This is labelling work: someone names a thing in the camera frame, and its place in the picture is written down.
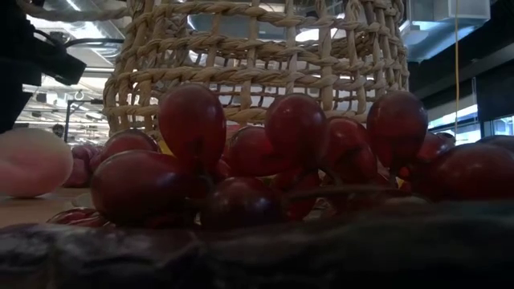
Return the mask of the woven straw basket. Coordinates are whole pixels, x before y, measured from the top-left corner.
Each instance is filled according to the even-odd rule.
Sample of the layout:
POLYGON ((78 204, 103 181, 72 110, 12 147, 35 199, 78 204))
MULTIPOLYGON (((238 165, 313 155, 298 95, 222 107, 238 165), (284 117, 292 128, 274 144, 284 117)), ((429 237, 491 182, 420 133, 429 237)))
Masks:
POLYGON ((400 36, 406 0, 325 0, 315 14, 284 0, 281 11, 249 2, 127 0, 118 10, 46 10, 16 0, 34 18, 93 22, 130 17, 120 54, 103 92, 111 132, 141 128, 158 136, 157 103, 173 87, 200 83, 225 99, 240 124, 263 122, 264 100, 296 89, 314 91, 329 116, 364 120, 387 91, 405 90, 409 72, 400 36))

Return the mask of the pink peach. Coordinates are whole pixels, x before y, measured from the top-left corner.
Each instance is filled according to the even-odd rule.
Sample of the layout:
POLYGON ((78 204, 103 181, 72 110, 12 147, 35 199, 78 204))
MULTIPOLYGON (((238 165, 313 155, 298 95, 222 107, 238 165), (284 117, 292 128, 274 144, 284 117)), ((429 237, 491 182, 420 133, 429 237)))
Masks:
POLYGON ((38 197, 60 187, 71 175, 70 147, 38 128, 0 134, 0 194, 38 197))

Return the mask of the red grape bunch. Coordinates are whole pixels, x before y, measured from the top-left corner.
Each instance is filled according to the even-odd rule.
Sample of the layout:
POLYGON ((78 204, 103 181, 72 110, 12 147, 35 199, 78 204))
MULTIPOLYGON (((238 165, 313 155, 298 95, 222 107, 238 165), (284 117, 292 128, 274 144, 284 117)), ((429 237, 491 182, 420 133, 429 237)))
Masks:
POLYGON ((326 116, 312 97, 292 93, 271 104, 263 126, 228 137, 218 97, 184 84, 162 100, 157 124, 170 154, 139 144, 134 131, 116 134, 92 174, 92 206, 51 222, 233 230, 302 222, 320 199, 335 216, 514 201, 514 137, 455 145, 429 132, 422 102, 409 92, 380 97, 365 123, 326 116))

